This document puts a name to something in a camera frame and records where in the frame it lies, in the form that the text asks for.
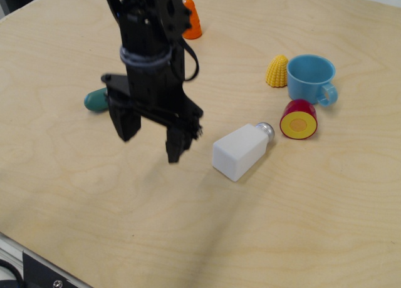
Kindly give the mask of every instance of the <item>teal toy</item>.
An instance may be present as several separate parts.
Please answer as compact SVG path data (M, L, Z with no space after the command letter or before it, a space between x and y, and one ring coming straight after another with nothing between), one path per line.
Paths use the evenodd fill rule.
M107 88L93 91L86 95L83 100L85 108L90 111L104 111L108 109L106 100Z

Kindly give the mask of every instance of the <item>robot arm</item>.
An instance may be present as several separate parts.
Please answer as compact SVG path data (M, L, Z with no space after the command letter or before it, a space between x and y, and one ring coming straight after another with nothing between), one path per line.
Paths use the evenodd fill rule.
M184 93L184 51L195 59L182 38L190 28L190 11L182 0L107 0L121 31L120 57L127 75L102 76L110 116L124 141L141 127L141 117L167 127L169 163L179 161L192 139L201 135L203 111Z

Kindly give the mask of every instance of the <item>orange toy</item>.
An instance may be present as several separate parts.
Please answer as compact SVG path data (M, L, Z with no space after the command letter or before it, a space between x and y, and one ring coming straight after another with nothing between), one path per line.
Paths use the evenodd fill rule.
M192 27L185 30L182 36L185 39L197 39L202 35L202 29L198 13L196 12L195 3L193 0L185 0L184 5L192 12L189 17L189 22Z

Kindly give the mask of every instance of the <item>red and yellow toy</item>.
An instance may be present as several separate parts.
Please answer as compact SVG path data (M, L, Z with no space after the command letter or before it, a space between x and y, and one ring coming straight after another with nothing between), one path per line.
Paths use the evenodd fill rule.
M195 8L195 3L193 0L185 0L184 5L192 12L189 16L189 22L192 27L185 30L182 36L185 39L197 39L202 36L202 29L201 22L199 21L199 16Z
M280 121L280 129L288 138L309 138L317 128L316 110L311 103L303 99L288 103Z

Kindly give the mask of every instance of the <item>screw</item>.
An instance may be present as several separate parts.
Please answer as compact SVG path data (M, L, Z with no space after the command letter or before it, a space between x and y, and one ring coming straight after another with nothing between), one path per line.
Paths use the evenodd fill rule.
M63 282L61 280L56 280L53 283L53 288L62 288L63 287Z

